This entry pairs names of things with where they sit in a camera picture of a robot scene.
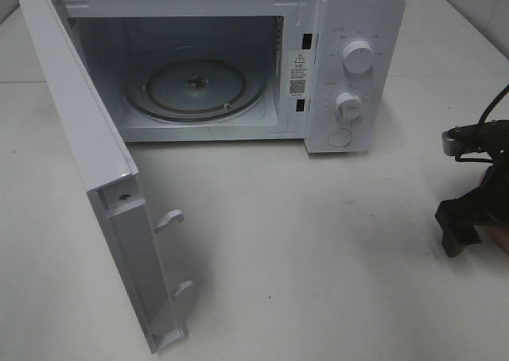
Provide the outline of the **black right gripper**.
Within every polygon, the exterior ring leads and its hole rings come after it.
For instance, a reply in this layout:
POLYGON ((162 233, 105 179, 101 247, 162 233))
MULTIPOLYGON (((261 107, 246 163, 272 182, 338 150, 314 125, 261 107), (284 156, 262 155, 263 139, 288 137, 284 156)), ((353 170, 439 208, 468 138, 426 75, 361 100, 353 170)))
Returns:
POLYGON ((508 228, 508 154, 494 159, 474 189, 440 202, 435 218, 442 229, 442 247, 450 258, 480 244, 474 226, 508 228))

